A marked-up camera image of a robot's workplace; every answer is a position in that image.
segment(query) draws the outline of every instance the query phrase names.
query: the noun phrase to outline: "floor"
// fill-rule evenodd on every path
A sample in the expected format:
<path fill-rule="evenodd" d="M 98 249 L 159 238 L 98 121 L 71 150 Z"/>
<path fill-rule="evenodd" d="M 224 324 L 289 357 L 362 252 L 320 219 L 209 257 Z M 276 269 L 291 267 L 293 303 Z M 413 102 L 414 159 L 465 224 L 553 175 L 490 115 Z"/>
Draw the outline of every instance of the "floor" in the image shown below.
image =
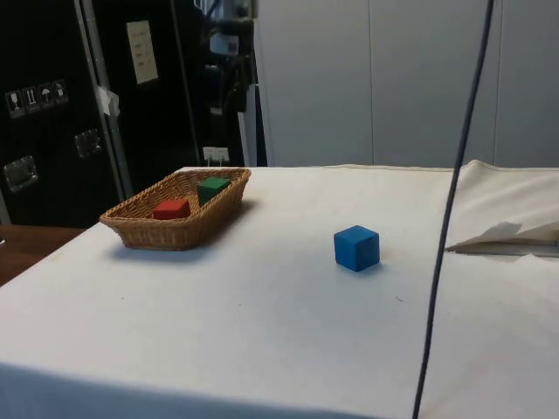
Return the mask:
<path fill-rule="evenodd" d="M 0 286 L 81 234 L 82 229 L 0 225 Z"/>

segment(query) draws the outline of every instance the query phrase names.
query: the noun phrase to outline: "cabinet door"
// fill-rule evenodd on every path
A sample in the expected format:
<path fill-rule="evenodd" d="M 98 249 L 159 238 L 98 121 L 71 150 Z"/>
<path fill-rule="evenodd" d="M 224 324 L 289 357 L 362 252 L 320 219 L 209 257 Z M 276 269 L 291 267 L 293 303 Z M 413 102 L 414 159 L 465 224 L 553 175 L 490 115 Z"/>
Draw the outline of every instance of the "cabinet door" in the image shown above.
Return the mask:
<path fill-rule="evenodd" d="M 375 164 L 454 163 L 480 49 L 487 0 L 371 0 Z M 493 161 L 501 2 L 466 161 Z"/>
<path fill-rule="evenodd" d="M 11 221 L 89 227 L 119 199 L 74 4 L 2 1 L 0 38 L 0 191 Z M 22 158 L 36 176 L 6 175 Z"/>
<path fill-rule="evenodd" d="M 271 166 L 372 163 L 369 0 L 260 0 Z"/>
<path fill-rule="evenodd" d="M 89 2 L 108 83 L 120 97 L 119 129 L 137 193 L 174 170 L 197 165 L 170 2 Z"/>
<path fill-rule="evenodd" d="M 508 0 L 503 11 L 495 162 L 559 166 L 559 3 Z"/>

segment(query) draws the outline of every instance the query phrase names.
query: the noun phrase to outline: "black cable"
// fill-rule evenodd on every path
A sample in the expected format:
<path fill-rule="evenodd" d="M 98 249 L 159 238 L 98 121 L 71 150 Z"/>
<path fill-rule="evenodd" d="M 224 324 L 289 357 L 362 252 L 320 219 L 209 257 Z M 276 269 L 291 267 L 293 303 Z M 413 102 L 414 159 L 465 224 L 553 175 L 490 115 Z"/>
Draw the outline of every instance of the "black cable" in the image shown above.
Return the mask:
<path fill-rule="evenodd" d="M 478 63 L 475 68 L 473 76 L 472 89 L 470 91 L 470 98 L 466 108 L 466 116 L 464 118 L 464 125 L 462 127 L 462 136 L 458 147 L 458 154 L 456 156 L 456 163 L 454 164 L 454 172 L 452 173 L 451 187 L 448 191 L 448 198 L 446 199 L 445 216 L 443 217 L 443 226 L 440 231 L 440 239 L 438 241 L 437 262 L 435 264 L 435 271 L 433 272 L 433 282 L 431 285 L 431 296 L 429 298 L 429 314 L 427 317 L 427 330 L 425 332 L 425 345 L 423 352 L 423 360 L 421 363 L 421 372 L 419 373 L 418 390 L 416 392 L 416 400 L 413 406 L 412 419 L 419 418 L 419 410 L 421 408 L 421 399 L 423 397 L 423 389 L 425 385 L 425 376 L 427 374 L 427 365 L 429 363 L 429 354 L 431 352 L 431 338 L 433 333 L 433 320 L 435 318 L 435 305 L 437 304 L 437 290 L 438 281 L 440 279 L 440 270 L 443 264 L 443 256 L 445 254 L 446 235 L 448 233 L 448 225 L 451 219 L 452 206 L 454 204 L 454 196 L 456 195 L 456 188 L 460 176 L 460 168 L 464 161 L 464 153 L 468 142 L 468 135 L 470 134 L 470 125 L 472 124 L 473 106 L 480 87 L 481 70 L 486 57 L 487 40 L 489 39 L 489 29 L 491 28 L 491 20 L 493 17 L 493 4 L 494 0 L 487 0 L 486 19 L 483 27 L 483 35 L 481 37 L 480 55 L 478 56 Z"/>
<path fill-rule="evenodd" d="M 213 3 L 211 4 L 210 8 L 208 9 L 208 12 L 206 13 L 205 19 L 208 20 L 210 18 L 210 16 L 212 15 L 212 13 L 215 11 L 215 9 L 219 6 L 221 0 L 213 0 Z"/>

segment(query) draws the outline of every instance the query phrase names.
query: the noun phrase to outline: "green cube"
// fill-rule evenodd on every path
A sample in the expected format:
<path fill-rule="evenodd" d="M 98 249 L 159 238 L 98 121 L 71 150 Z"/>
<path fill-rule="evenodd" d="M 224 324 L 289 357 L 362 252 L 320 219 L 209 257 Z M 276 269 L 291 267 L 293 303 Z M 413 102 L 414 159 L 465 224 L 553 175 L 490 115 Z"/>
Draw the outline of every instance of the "green cube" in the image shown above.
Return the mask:
<path fill-rule="evenodd" d="M 205 205 L 214 196 L 227 188 L 231 184 L 229 179 L 222 179 L 220 177 L 209 177 L 198 183 L 198 202 L 200 207 Z"/>

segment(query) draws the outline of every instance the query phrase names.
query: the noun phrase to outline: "basket rim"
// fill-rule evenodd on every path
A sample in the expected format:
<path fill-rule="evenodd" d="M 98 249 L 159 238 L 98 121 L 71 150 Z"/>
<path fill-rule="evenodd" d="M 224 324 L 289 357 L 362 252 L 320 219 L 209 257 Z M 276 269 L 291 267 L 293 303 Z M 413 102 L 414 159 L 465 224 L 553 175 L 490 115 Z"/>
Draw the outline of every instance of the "basket rim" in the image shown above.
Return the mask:
<path fill-rule="evenodd" d="M 215 205 L 219 205 L 223 199 L 225 199 L 228 192 L 231 191 L 232 188 L 237 187 L 237 185 L 241 183 L 247 183 L 249 177 L 251 176 L 252 172 L 249 168 L 215 168 L 213 171 L 223 171 L 223 172 L 240 172 L 241 176 L 237 179 L 231 180 L 231 184 L 225 188 L 219 195 L 214 196 L 208 203 L 206 203 L 198 212 L 192 214 L 188 218 L 176 218 L 173 220 L 155 220 L 153 218 L 137 218 L 137 217 L 125 217 L 125 216 L 112 216 L 112 214 L 122 207 L 127 206 L 131 203 L 141 200 L 144 196 L 149 195 L 154 189 L 159 188 L 163 183 L 174 179 L 175 177 L 184 176 L 188 174 L 194 173 L 207 173 L 209 170 L 207 168 L 200 169 L 200 168 L 193 168 L 187 170 L 177 170 L 170 175 L 165 176 L 159 182 L 151 185 L 150 187 L 144 189 L 143 191 L 139 192 L 138 194 L 129 197 L 122 203 L 119 203 L 115 207 L 105 211 L 100 217 L 99 221 L 102 223 L 115 223 L 115 222 L 123 222 L 123 223 L 141 223 L 144 226 L 165 226 L 165 227 L 178 227 L 183 228 L 188 226 L 191 223 L 197 223 L 200 218 L 202 218 L 208 211 L 211 210 Z"/>

